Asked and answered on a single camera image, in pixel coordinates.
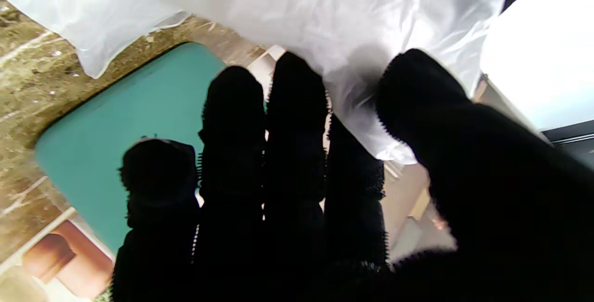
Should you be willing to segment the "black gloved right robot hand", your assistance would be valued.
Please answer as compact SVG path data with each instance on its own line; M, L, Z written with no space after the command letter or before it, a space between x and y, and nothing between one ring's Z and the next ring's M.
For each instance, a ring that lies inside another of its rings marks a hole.
M428 171L456 248L388 261L384 162L286 52L269 102L245 68L211 83L204 149L144 138L125 152L130 232L113 302L593 300L593 171L483 104L432 57L393 59L380 122Z

